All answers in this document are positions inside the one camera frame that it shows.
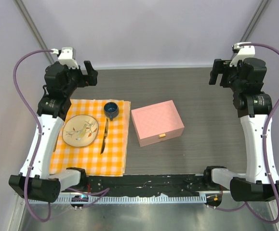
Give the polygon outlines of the pink jewelry box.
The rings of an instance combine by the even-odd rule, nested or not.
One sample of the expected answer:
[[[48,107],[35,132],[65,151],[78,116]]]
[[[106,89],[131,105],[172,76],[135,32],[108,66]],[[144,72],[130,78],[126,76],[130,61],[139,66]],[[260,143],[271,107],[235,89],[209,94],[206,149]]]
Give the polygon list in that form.
[[[185,128],[172,100],[131,110],[141,147],[182,135]]]

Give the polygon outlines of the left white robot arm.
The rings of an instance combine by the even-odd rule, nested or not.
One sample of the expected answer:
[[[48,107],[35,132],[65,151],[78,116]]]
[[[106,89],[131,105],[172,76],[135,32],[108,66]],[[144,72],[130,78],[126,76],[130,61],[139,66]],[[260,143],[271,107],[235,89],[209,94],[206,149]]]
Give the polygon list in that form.
[[[87,188],[85,170],[68,167],[50,175],[51,157],[60,129],[71,106],[70,96],[77,88],[96,86],[98,72],[90,61],[84,61],[87,74],[55,62],[45,69],[44,95],[36,111],[39,124],[27,159],[18,175],[9,178],[10,187],[22,198],[53,203],[61,191],[72,187],[77,192]]]

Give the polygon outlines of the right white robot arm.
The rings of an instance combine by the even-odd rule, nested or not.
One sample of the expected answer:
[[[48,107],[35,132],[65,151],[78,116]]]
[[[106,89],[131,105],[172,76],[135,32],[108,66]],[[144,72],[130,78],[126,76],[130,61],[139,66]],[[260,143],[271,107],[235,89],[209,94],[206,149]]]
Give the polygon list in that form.
[[[257,58],[246,58],[232,64],[230,60],[216,59],[209,84],[231,88],[233,105],[243,128],[247,170],[245,176],[225,167],[207,167],[203,186],[214,190],[219,185],[230,190],[237,202],[269,202],[279,196],[279,176],[274,163],[271,124],[266,124],[273,109],[271,97],[262,91],[266,64]]]

